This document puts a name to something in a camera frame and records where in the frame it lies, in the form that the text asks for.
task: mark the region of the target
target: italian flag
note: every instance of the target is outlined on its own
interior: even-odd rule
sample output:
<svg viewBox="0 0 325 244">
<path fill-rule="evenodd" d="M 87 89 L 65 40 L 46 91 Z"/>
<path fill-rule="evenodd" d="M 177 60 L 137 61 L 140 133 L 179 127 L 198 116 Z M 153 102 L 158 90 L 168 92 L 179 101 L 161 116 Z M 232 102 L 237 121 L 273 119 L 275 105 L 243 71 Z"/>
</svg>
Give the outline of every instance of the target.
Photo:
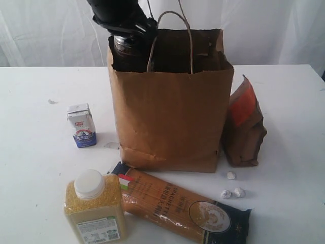
<svg viewBox="0 0 325 244">
<path fill-rule="evenodd" d="M 118 179 L 120 180 L 121 189 L 126 191 L 128 183 L 134 180 L 132 177 L 125 174 L 118 174 Z"/>
</svg>

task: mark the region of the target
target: milk carton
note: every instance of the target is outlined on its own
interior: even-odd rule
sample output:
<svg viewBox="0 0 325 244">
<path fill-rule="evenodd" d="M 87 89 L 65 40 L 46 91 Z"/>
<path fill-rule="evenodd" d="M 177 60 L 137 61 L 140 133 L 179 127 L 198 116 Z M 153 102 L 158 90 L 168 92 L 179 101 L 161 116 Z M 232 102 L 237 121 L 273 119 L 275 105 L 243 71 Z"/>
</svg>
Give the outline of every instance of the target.
<svg viewBox="0 0 325 244">
<path fill-rule="evenodd" d="M 69 106 L 68 121 L 75 128 L 73 138 L 79 148 L 96 145 L 96 130 L 88 103 Z"/>
</svg>

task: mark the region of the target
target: white jar lid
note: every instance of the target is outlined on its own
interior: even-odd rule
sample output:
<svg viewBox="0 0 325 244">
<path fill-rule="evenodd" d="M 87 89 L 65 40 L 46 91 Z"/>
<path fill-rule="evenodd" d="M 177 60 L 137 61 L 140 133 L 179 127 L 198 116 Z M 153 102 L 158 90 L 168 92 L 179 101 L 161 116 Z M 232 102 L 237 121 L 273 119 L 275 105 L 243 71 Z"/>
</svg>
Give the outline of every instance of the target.
<svg viewBox="0 0 325 244">
<path fill-rule="evenodd" d="M 78 198 L 90 200 L 98 197 L 105 187 L 104 178 L 96 170 L 89 169 L 75 180 L 75 191 Z"/>
</svg>

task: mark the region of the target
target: table surface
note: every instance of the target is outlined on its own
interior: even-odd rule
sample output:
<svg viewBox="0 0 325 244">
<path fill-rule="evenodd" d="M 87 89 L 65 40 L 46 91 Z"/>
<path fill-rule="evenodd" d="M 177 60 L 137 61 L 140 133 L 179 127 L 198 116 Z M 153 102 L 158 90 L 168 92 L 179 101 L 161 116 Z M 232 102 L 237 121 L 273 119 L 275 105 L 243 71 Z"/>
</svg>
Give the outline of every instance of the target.
<svg viewBox="0 0 325 244">
<path fill-rule="evenodd" d="M 233 90 L 251 81 L 268 134 L 259 166 L 214 174 L 155 172 L 160 178 L 241 210 L 252 208 L 247 243 L 325 242 L 325 83 L 309 65 L 235 66 Z M 66 185 L 92 168 L 106 173 L 119 152 L 106 67 L 0 68 L 0 242 L 77 243 L 63 211 Z M 96 146 L 77 149 L 69 105 L 89 103 Z M 237 180 L 228 180 L 233 170 Z M 243 199 L 222 200 L 242 187 Z M 192 243 L 127 215 L 123 243 Z"/>
</svg>

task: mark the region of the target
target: white backdrop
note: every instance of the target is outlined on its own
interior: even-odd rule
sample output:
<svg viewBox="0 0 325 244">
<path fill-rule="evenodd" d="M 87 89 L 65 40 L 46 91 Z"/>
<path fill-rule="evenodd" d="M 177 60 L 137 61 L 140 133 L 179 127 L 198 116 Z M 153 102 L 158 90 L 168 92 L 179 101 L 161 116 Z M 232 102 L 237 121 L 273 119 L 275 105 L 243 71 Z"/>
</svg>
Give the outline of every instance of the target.
<svg viewBox="0 0 325 244">
<path fill-rule="evenodd" d="M 150 0 L 155 19 L 177 0 Z M 146 14 L 146 0 L 139 0 Z M 324 0 L 183 0 L 194 29 L 224 29 L 233 65 L 310 64 L 325 70 Z M 0 66 L 105 66 L 108 32 L 86 0 L 0 1 Z M 167 15 L 161 27 L 184 28 Z"/>
</svg>

